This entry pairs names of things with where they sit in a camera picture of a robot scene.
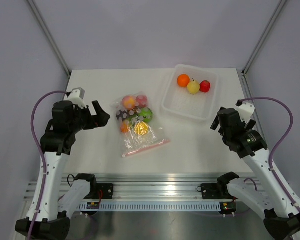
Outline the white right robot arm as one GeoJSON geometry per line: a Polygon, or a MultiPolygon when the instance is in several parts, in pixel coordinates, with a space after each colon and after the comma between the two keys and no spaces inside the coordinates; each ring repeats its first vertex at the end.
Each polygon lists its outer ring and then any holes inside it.
{"type": "Polygon", "coordinates": [[[241,107],[221,107],[211,129],[218,130],[223,143],[237,153],[261,183],[265,195],[248,187],[236,173],[229,172],[217,179],[217,193],[222,198],[244,202],[263,221],[268,233],[276,240],[300,240],[300,198],[289,186],[274,162],[266,141],[253,129],[254,120],[241,117],[241,107]]]}

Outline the orange toy peach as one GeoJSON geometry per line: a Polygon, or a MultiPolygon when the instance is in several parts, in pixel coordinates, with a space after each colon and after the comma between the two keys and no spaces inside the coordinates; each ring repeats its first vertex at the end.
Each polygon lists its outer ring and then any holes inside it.
{"type": "Polygon", "coordinates": [[[136,98],[133,95],[127,95],[122,99],[122,106],[127,110],[132,110],[136,107],[136,98]]]}

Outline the green orange toy mango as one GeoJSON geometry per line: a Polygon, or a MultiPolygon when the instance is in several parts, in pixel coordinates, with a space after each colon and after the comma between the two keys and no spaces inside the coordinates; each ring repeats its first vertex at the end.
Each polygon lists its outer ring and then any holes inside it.
{"type": "Polygon", "coordinates": [[[123,121],[120,124],[120,131],[125,134],[125,133],[128,133],[129,130],[130,130],[130,122],[127,120],[123,121]]]}

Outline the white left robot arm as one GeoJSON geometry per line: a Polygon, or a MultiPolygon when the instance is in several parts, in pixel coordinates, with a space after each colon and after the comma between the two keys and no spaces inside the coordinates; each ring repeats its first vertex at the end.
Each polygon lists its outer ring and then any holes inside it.
{"type": "Polygon", "coordinates": [[[98,194],[96,177],[80,173],[70,190],[59,197],[62,175],[76,134],[82,130],[105,127],[111,118],[98,101],[92,102],[95,114],[87,106],[80,107],[72,100],[55,103],[52,118],[44,135],[37,141],[41,158],[40,171],[31,207],[24,219],[15,224],[15,231],[29,240],[64,240],[71,218],[80,202],[98,194]]]}

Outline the yellow toy lemon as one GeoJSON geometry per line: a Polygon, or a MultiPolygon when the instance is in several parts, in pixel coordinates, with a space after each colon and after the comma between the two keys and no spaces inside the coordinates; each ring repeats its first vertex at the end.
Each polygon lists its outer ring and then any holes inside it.
{"type": "Polygon", "coordinates": [[[149,128],[149,125],[144,121],[136,122],[133,127],[135,134],[137,134],[138,136],[147,135],[149,133],[149,128]]]}

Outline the green toy watermelon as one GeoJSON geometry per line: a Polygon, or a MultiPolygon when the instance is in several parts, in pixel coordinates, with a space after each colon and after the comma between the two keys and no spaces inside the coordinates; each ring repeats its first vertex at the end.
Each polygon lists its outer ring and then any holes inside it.
{"type": "Polygon", "coordinates": [[[140,109],[140,111],[138,113],[138,118],[139,118],[139,120],[149,124],[153,119],[153,112],[150,108],[143,107],[140,109]]]}

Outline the black toy avocado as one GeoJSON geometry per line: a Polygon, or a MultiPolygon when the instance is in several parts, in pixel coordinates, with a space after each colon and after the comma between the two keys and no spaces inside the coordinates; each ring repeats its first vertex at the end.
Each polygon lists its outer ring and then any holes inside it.
{"type": "Polygon", "coordinates": [[[130,116],[130,110],[127,109],[119,109],[116,111],[115,116],[118,121],[124,121],[130,116]]]}

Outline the clear zip top bag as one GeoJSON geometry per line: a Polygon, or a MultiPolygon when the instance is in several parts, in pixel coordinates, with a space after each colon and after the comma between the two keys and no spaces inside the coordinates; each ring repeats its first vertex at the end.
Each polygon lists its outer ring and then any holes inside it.
{"type": "Polygon", "coordinates": [[[151,150],[170,142],[150,98],[144,92],[128,94],[112,104],[119,130],[122,158],[151,150]]]}

